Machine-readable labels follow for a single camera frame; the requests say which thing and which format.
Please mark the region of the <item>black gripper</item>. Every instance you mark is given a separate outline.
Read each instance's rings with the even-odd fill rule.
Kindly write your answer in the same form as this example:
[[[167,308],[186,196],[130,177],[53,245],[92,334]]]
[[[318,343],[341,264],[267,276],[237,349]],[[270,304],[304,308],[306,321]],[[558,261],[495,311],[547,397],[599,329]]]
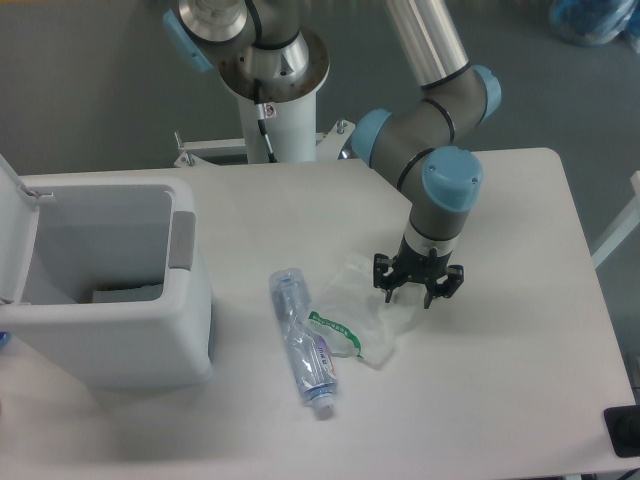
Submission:
[[[374,255],[373,286],[382,290],[385,302],[390,303],[394,290],[405,283],[425,285],[423,308],[428,309],[434,299],[451,298],[464,282],[464,267],[447,266],[450,257],[450,253],[418,253],[402,238],[395,257]]]

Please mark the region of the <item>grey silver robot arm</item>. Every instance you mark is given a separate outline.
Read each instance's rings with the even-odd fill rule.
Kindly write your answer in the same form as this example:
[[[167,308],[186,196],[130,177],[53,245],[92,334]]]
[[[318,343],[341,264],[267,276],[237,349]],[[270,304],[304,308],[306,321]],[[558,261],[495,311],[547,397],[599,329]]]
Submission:
[[[452,251],[483,180],[479,160],[455,140],[497,109],[501,87],[469,62],[444,2],[385,8],[422,97],[400,115],[367,113],[349,136],[356,156],[411,205],[396,255],[374,257],[373,284],[386,295],[421,284],[427,300],[449,298],[464,280]],[[182,58],[199,72],[216,69],[236,97],[249,162],[318,158],[315,95],[329,56],[296,2],[175,1],[162,23]]]

